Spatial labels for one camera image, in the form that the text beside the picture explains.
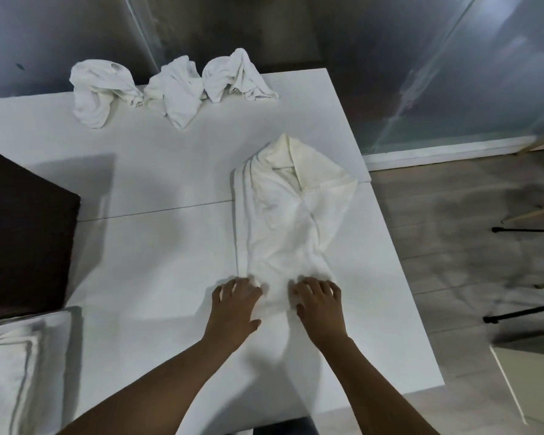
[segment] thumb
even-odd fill
[[[302,304],[296,304],[296,314],[302,321],[305,316],[305,307]]]
[[[261,323],[262,323],[262,321],[260,319],[256,319],[255,321],[251,321],[250,322],[250,325],[252,327],[251,333],[253,333],[255,330],[257,330],[258,327],[260,327]]]

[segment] gray floor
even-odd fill
[[[521,423],[490,342],[544,331],[544,313],[485,325],[487,314],[544,305],[544,234],[490,231],[544,205],[544,151],[371,173],[446,386],[408,396],[442,435],[544,434]],[[544,228],[544,216],[516,223]],[[350,410],[323,434],[359,433]]]

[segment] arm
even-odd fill
[[[298,317],[341,382],[363,435],[439,435],[348,337],[336,284],[306,278],[295,292]]]
[[[199,342],[81,415],[60,435],[173,435],[205,382],[260,325],[250,322],[250,315],[261,294],[247,279],[217,287]]]

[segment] dark pants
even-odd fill
[[[319,435],[319,432],[311,417],[303,417],[257,427],[254,435]]]

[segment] white edge strip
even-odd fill
[[[530,145],[536,136],[500,138],[484,142],[459,143],[391,153],[366,154],[363,156],[369,171],[452,162],[492,155],[513,154]],[[544,146],[535,151],[544,150]]]
[[[490,351],[494,355],[495,361],[497,362],[498,366],[500,367],[500,371],[502,372],[502,376],[504,376],[504,380],[506,380],[506,384],[508,385],[508,388],[510,390],[510,393],[512,394],[512,397],[514,397],[514,401],[516,402],[516,406],[518,408],[518,412],[520,412],[520,416],[522,417],[522,421],[526,426],[528,426],[528,421],[526,421],[526,417],[524,416],[524,411],[522,410],[522,407],[520,406],[520,403],[518,402],[518,399],[516,398],[516,394],[514,393],[514,389],[512,389],[512,385],[510,385],[510,381],[508,380],[508,376],[504,372],[504,369],[502,368],[502,364],[500,363],[500,359],[498,358],[498,355],[494,351],[494,347],[490,345]]]

